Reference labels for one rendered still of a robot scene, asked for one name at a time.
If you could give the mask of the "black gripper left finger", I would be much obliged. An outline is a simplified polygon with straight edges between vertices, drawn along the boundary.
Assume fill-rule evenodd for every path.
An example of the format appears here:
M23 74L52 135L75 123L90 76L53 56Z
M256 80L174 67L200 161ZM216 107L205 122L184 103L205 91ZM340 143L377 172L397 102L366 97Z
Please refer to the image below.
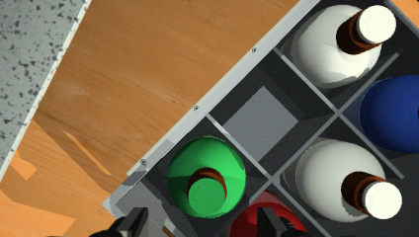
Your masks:
M148 207L134 207L108 228L89 237L148 237Z

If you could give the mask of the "red bottle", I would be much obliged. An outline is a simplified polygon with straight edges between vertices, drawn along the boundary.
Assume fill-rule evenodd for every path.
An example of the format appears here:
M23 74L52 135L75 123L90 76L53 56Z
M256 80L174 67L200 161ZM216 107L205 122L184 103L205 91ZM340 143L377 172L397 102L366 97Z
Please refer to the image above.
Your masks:
M271 207L277 216L288 219L297 230L307 232L302 222L274 193L264 190L226 229L228 237L257 237L257 209Z

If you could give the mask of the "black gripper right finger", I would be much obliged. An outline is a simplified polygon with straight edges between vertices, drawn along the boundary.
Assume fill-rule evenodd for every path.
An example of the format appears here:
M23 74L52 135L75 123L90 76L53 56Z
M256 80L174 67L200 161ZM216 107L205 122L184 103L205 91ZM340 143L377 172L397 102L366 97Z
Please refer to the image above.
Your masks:
M282 216L277 216L271 207L257 209L257 237L314 237L308 232L297 230Z

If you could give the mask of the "dark grey plastic crate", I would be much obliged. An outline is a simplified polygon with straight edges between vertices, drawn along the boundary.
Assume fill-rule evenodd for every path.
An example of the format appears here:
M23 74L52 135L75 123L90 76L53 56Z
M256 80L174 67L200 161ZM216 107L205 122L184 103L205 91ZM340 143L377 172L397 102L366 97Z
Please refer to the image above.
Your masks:
M168 237L162 231L163 225L176 237L228 237L226 228L268 190L314 237L419 237L419 153L375 148L342 114L374 81L419 74L419 29L391 0L317 1L306 0L290 15L102 203L115 219L127 216L134 207L148 207L148 237ZM368 74L354 83L319 91L280 50L312 15L334 5L362 10L384 6L393 13L396 27L381 44L377 63ZM173 156L185 142L200 134L226 140L246 169L241 201L228 214L215 219L186 214L171 199L167 187ZM400 191L400 210L388 219L369 216L356 222L338 222L320 215L292 192L282 173L317 137L351 142L370 151L380 162L386 180Z

